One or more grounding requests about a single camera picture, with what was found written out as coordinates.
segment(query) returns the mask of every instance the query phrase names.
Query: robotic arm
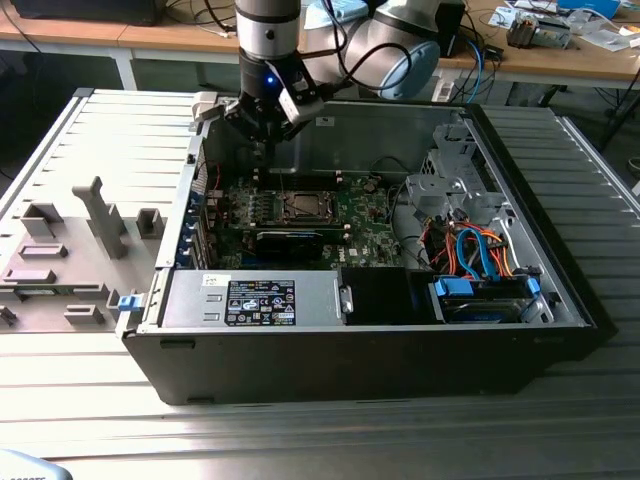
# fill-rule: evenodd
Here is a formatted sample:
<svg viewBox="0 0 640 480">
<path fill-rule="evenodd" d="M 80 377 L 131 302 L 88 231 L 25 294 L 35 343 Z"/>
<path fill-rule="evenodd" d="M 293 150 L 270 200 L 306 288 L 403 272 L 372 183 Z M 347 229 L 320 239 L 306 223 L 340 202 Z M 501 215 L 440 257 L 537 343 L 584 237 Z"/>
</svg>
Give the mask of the robotic arm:
<svg viewBox="0 0 640 480">
<path fill-rule="evenodd" d="M 316 0 L 298 51 L 300 0 L 235 0 L 241 93 L 226 120 L 270 158 L 352 83 L 383 98 L 416 95 L 435 70 L 439 0 Z"/>
</svg>

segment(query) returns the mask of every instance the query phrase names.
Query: metal side panel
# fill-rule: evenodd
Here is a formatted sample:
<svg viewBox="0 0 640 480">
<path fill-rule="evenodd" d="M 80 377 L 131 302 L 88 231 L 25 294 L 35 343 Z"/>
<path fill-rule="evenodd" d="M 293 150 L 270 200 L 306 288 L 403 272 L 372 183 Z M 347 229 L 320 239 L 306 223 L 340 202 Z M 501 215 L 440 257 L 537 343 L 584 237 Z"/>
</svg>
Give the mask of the metal side panel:
<svg viewBox="0 0 640 480">
<path fill-rule="evenodd" d="M 613 170 L 551 110 L 482 110 L 600 300 L 623 299 L 630 307 L 640 301 L 640 268 L 633 268 L 640 258 L 640 205 Z M 500 132 L 509 120 L 519 123 L 505 140 Z M 517 141 L 539 132 L 553 140 L 526 148 Z M 608 313 L 614 322 L 619 318 L 619 309 Z M 640 310 L 635 313 L 640 321 Z"/>
<path fill-rule="evenodd" d="M 629 227 L 629 212 L 551 213 Z M 606 276 L 601 260 L 585 273 Z M 74 480 L 638 478 L 640 302 L 603 303 L 616 337 L 504 397 L 172 407 L 112 333 L 0 335 L 0 448 Z"/>
<path fill-rule="evenodd" d="M 10 270 L 51 270 L 53 286 L 104 285 L 107 295 L 145 292 L 160 239 L 143 238 L 136 219 L 142 209 L 157 210 L 166 224 L 193 137 L 191 99 L 190 94 L 103 90 L 74 97 L 0 204 L 0 284 L 6 287 Z M 126 255 L 117 261 L 109 258 L 91 229 L 87 207 L 72 193 L 73 187 L 86 186 L 96 176 L 102 182 L 103 201 L 114 205 L 123 220 L 124 230 L 118 233 Z M 21 221 L 33 204 L 52 205 L 62 220 L 47 221 L 52 235 L 48 239 L 33 237 Z M 68 254 L 54 259 L 19 255 L 23 247 L 42 242 L 62 244 Z M 118 314 L 108 308 L 105 295 L 48 296 L 45 293 L 51 290 L 46 285 L 36 291 L 41 293 L 27 300 L 15 296 L 0 300 L 17 315 L 11 326 L 0 321 L 0 334 L 114 329 Z M 68 305 L 95 305 L 95 321 L 74 324 L 65 315 Z M 30 367 L 9 370 L 25 372 Z M 42 378 L 59 377 L 26 374 L 22 381 L 38 383 Z M 5 380 L 15 383 L 19 378 L 7 374 Z"/>
</svg>

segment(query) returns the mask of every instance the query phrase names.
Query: blue latch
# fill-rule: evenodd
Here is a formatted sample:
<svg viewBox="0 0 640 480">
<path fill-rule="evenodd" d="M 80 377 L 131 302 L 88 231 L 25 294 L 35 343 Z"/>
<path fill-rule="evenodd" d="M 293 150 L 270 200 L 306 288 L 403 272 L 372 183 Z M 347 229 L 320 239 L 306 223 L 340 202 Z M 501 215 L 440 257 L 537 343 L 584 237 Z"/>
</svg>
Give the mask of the blue latch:
<svg viewBox="0 0 640 480">
<path fill-rule="evenodd" d="M 529 288 L 531 295 L 533 295 L 534 297 L 540 295 L 540 284 L 535 278 L 529 277 L 529 279 L 527 280 L 527 287 Z"/>
<path fill-rule="evenodd" d="M 144 294 L 124 295 L 118 300 L 120 312 L 139 312 L 144 308 Z"/>
<path fill-rule="evenodd" d="M 436 295 L 445 297 L 447 295 L 465 295 L 473 296 L 473 287 L 471 282 L 466 278 L 443 277 L 438 279 L 435 284 Z"/>
</svg>

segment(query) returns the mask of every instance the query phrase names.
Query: gray plastic part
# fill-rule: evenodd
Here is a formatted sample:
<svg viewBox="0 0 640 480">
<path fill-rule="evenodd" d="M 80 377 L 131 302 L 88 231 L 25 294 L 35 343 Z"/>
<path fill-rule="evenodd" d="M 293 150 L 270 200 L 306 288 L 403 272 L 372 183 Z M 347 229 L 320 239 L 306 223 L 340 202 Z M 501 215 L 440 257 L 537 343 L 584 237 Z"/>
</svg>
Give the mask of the gray plastic part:
<svg viewBox="0 0 640 480">
<path fill-rule="evenodd" d="M 109 217 L 113 221 L 113 226 L 116 228 L 118 234 L 122 235 L 124 232 L 127 231 L 127 227 L 125 227 L 124 225 L 124 221 L 120 216 L 118 207 L 112 203 L 107 203 L 106 205 L 107 205 L 107 208 L 109 209 Z M 98 237 L 99 236 L 98 231 L 93 226 L 93 222 L 91 221 L 90 218 L 87 218 L 87 225 L 89 225 L 89 230 L 91 230 L 91 233 L 93 234 L 93 236 Z"/>
<path fill-rule="evenodd" d="M 161 239 L 164 233 L 164 221 L 157 208 L 141 208 L 136 225 L 143 240 Z"/>
<path fill-rule="evenodd" d="M 22 297 L 13 288 L 0 288 L 0 302 L 21 302 Z"/>
<path fill-rule="evenodd" d="M 20 221 L 24 225 L 24 228 L 27 229 L 27 232 L 29 233 L 31 238 L 55 238 L 53 232 L 47 224 L 47 221 L 42 217 L 22 217 Z"/>
<path fill-rule="evenodd" d="M 109 298 L 109 289 L 102 283 L 94 288 L 74 288 L 73 294 L 80 300 L 106 300 Z"/>
<path fill-rule="evenodd" d="M 14 450 L 0 450 L 3 478 L 33 478 L 42 480 L 73 480 L 62 467 Z"/>
<path fill-rule="evenodd" d="M 114 288 L 113 290 L 111 290 L 111 293 L 109 294 L 109 298 L 107 298 L 106 307 L 107 307 L 107 311 L 111 314 L 113 319 L 116 321 L 120 317 L 120 310 L 118 310 L 119 301 L 120 301 L 120 294 Z"/>
<path fill-rule="evenodd" d="M 109 258 L 122 258 L 127 253 L 127 248 L 120 240 L 122 218 L 120 218 L 116 208 L 107 208 L 100 195 L 101 188 L 102 180 L 100 180 L 100 177 L 94 177 L 89 186 L 76 186 L 71 191 L 83 201 L 87 208 L 87 212 L 89 212 L 93 222 L 93 228 L 102 240 Z"/>
<path fill-rule="evenodd" d="M 62 217 L 50 203 L 32 203 L 20 219 L 32 238 L 54 238 L 50 223 L 62 222 Z"/>
<path fill-rule="evenodd" d="M 25 260 L 44 258 L 64 258 L 67 256 L 67 249 L 61 243 L 40 243 L 23 245 L 19 250 L 19 255 Z"/>
<path fill-rule="evenodd" d="M 17 318 L 16 314 L 9 310 L 8 307 L 0 305 L 0 318 L 4 320 L 7 325 L 12 326 L 13 321 Z"/>
<path fill-rule="evenodd" d="M 76 91 L 73 92 L 73 96 L 80 97 L 80 98 L 90 97 L 91 95 L 93 95 L 94 91 L 95 91 L 95 88 L 80 87 L 80 88 L 76 88 Z"/>
<path fill-rule="evenodd" d="M 4 276 L 5 282 L 15 283 L 53 283 L 55 280 L 53 270 L 9 270 Z"/>
<path fill-rule="evenodd" d="M 72 325 L 104 323 L 104 317 L 95 305 L 67 305 L 67 311 L 63 315 Z"/>
</svg>

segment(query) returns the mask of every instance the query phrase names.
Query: white sticker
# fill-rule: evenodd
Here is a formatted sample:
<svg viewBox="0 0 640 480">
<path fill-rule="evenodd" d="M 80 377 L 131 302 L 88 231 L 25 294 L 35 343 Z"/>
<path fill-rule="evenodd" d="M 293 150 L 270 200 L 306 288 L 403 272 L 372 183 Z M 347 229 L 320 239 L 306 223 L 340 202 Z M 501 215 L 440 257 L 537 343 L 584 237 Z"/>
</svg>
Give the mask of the white sticker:
<svg viewBox="0 0 640 480">
<path fill-rule="evenodd" d="M 335 117 L 316 117 L 316 127 L 333 127 L 335 124 Z"/>
<path fill-rule="evenodd" d="M 53 290 L 18 290 L 21 295 L 55 295 Z"/>
<path fill-rule="evenodd" d="M 203 287 L 223 287 L 229 284 L 231 275 L 218 275 L 216 273 L 205 273 L 202 276 Z"/>
</svg>

